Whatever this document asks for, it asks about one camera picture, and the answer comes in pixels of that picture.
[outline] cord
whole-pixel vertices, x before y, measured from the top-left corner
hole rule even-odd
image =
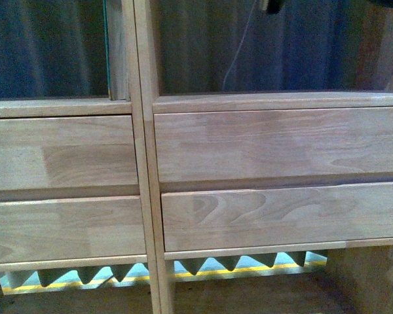
[[[224,92],[224,89],[225,89],[225,83],[227,82],[227,78],[229,77],[230,72],[231,72],[231,70],[233,69],[234,64],[236,63],[237,57],[238,57],[240,51],[242,50],[242,46],[243,46],[243,43],[244,43],[244,39],[246,38],[246,35],[248,34],[250,21],[251,21],[251,19],[252,19],[252,15],[253,15],[253,12],[254,12],[255,7],[256,7],[256,3],[257,3],[257,0],[255,0],[255,1],[253,2],[252,9],[250,10],[250,13],[249,13],[248,21],[246,22],[246,27],[244,28],[244,32],[243,32],[242,39],[240,40],[240,43],[239,43],[239,45],[238,45],[236,54],[234,55],[233,61],[231,62],[229,69],[228,69],[227,72],[225,73],[225,76],[224,76],[224,79],[223,79],[223,86],[221,87],[221,90],[222,90],[223,92]]]

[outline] drawer front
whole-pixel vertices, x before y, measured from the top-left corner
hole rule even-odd
[[[137,184],[130,116],[0,120],[0,191]]]
[[[393,237],[393,183],[162,195],[167,251]]]
[[[393,107],[156,114],[155,132],[162,188],[393,173]]]
[[[0,263],[145,254],[140,198],[0,203]]]

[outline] yellow strip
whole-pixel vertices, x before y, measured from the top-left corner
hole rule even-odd
[[[317,261],[317,262],[306,262],[305,266],[324,266],[326,265],[325,260]],[[224,273],[245,273],[249,271],[265,271],[265,270],[279,270],[279,269],[284,269],[284,268],[297,268],[300,267],[296,263],[292,264],[279,264],[279,265],[274,265],[274,267],[268,267],[268,266],[258,266],[258,267],[247,267],[247,268],[236,268],[233,271],[228,271],[228,270],[208,270],[208,271],[199,271],[196,275],[193,275],[191,273],[177,273],[175,274],[175,277],[177,278],[186,278],[186,277],[204,277],[207,275],[218,275],[218,274],[224,274]],[[124,280],[122,280],[122,283],[127,283],[127,282],[132,282],[132,281],[148,281],[150,280],[150,276],[141,276],[141,277],[126,277]],[[15,289],[11,288],[3,288],[3,292],[18,292],[18,291],[25,291],[25,290],[46,290],[50,288],[63,288],[63,287],[87,287],[90,285],[100,285],[104,282],[108,283],[118,283],[118,281],[114,279],[98,279],[98,280],[92,280],[89,282],[87,285],[82,284],[80,281],[77,282],[72,282],[72,283],[52,283],[51,285],[47,286],[46,288],[42,287],[41,285],[32,285],[32,286],[21,286]]]
[[[146,281],[150,280],[150,276],[141,276],[141,277],[127,277],[122,280],[123,283],[126,282],[131,282],[131,281]],[[21,286],[15,289],[12,288],[3,288],[3,292],[18,292],[18,291],[23,291],[23,290],[40,290],[40,289],[50,289],[50,288],[62,288],[62,287],[87,287],[90,285],[101,285],[104,282],[108,283],[118,283],[118,281],[114,279],[98,279],[98,280],[92,280],[89,282],[87,285],[84,285],[81,283],[81,281],[75,281],[72,283],[52,283],[46,288],[42,287],[41,285],[33,285],[33,286]]]

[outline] wood grain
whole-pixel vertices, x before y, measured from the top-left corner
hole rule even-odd
[[[155,129],[161,183],[393,173],[393,108],[156,114]]]
[[[145,254],[140,198],[0,203],[0,263]]]
[[[146,216],[147,221],[152,223],[152,239],[147,241],[154,243],[154,251],[148,252],[149,271],[152,285],[157,285],[153,290],[153,312],[155,314],[173,314],[174,294],[174,268],[173,262],[164,259],[164,237],[160,204],[160,187],[157,171],[157,153],[155,143],[153,103],[160,95],[161,86],[161,62],[160,62],[160,40],[159,40],[159,1],[143,0],[134,1],[134,13],[136,21],[137,49],[139,57],[140,87],[141,87],[141,116],[144,130],[143,141],[145,143],[145,156],[147,176],[140,177],[143,184],[143,192],[148,200],[151,216]]]
[[[137,152],[137,169],[140,186],[141,206],[143,214],[144,234],[145,234],[145,247],[147,251],[148,269],[150,273],[150,285],[151,285],[151,302],[153,305],[153,313],[161,314],[162,303],[165,299],[160,298],[160,292],[165,287],[160,287],[159,284],[159,271],[158,262],[164,264],[164,244],[163,244],[163,233],[162,225],[156,225],[153,220],[155,215],[161,216],[161,210],[159,206],[159,212],[153,212],[152,202],[154,199],[151,195],[151,187],[154,185],[154,181],[150,181],[149,171],[153,171],[157,175],[157,171],[149,167],[147,161],[147,145],[145,136],[145,122],[144,122],[144,111],[146,112],[147,119],[153,117],[151,113],[151,104],[153,103],[152,95],[157,94],[157,87],[151,87],[146,85],[146,75],[149,74],[148,58],[149,49],[154,45],[149,46],[149,39],[146,39],[146,34],[149,31],[147,28],[147,18],[149,17],[149,2],[138,1],[136,3],[133,0],[122,0],[122,11],[124,13],[124,22],[126,28],[126,39],[128,46],[128,64],[130,66],[130,95],[132,101],[132,121],[134,125],[134,140],[136,144]],[[140,60],[141,64],[138,63],[138,37],[140,37]]]
[[[0,191],[137,184],[130,116],[0,120]]]
[[[109,44],[109,86],[113,100],[130,99],[128,58],[122,0],[106,0],[107,32]]]
[[[330,251],[327,272],[359,314],[393,314],[393,246]]]
[[[235,247],[232,249],[211,249],[211,250],[194,250],[194,251],[178,251],[166,252],[164,254],[167,260],[181,260],[182,258],[208,258],[218,256],[232,255],[251,255],[251,254],[270,254],[280,252],[296,252],[296,251],[314,251],[314,250],[333,250],[346,249],[354,247],[378,247],[393,245],[393,237],[385,237],[381,239],[366,240],[348,240],[348,241],[330,241],[330,242],[314,242],[314,243],[297,243],[283,245],[266,245],[262,247]]]
[[[0,118],[130,114],[131,102],[107,98],[21,99],[0,101]]]
[[[167,251],[393,237],[393,183],[162,195]]]
[[[108,266],[147,263],[147,255],[122,255],[91,258],[70,258],[67,260],[37,260],[33,262],[0,263],[1,271],[49,270],[87,266]]]
[[[204,113],[277,109],[391,107],[393,94],[371,92],[297,92],[162,96],[154,113]]]

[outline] curtain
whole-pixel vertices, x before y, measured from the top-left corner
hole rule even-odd
[[[0,0],[0,98],[105,94],[102,0]]]
[[[251,0],[162,0],[164,93],[384,90],[390,70],[372,69],[374,82],[366,84],[369,73],[361,66],[378,63],[364,45],[376,32],[393,32],[393,9],[366,0],[287,0],[278,14],[265,14],[257,3],[224,82],[252,5]],[[378,50],[377,59],[385,46],[368,42]]]

